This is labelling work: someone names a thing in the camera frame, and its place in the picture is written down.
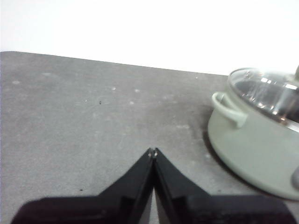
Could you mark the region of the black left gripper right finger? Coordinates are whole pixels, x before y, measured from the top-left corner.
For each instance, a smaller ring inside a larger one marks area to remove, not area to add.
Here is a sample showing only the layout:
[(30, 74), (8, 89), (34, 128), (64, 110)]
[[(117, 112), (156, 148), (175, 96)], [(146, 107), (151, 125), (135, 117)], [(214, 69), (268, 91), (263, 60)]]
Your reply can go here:
[(153, 150), (155, 191), (171, 224), (294, 224), (278, 199), (259, 195), (210, 195)]

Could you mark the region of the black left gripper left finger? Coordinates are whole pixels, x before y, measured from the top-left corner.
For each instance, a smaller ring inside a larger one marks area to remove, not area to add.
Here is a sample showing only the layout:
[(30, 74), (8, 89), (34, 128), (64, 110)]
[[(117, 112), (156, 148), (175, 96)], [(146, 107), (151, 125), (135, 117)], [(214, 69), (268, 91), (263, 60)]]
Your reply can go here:
[(149, 148), (117, 181), (96, 196), (47, 197), (23, 204), (14, 224), (137, 224), (153, 190)]

